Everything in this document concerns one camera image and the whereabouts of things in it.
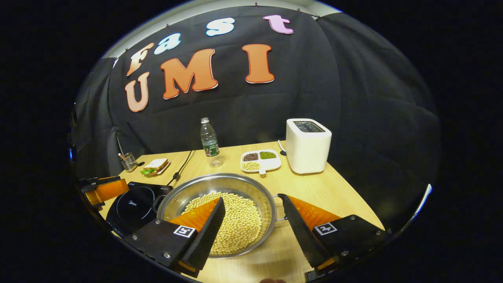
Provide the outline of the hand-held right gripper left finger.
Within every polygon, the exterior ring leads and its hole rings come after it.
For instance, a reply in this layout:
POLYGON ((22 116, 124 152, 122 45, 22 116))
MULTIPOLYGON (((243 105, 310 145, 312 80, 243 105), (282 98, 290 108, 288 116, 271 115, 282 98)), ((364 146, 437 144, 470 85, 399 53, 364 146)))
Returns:
POLYGON ((129 247, 174 272, 197 277, 204 268, 225 217, 222 197, 173 220, 153 220, 125 236, 129 247))

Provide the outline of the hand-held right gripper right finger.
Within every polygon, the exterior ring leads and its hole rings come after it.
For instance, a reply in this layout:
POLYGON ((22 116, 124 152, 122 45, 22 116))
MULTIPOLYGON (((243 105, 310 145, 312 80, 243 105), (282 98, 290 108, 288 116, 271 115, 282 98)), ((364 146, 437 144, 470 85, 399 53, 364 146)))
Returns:
POLYGON ((290 195, 278 197, 305 258, 318 275, 362 261, 391 237, 358 215, 340 217, 290 195))

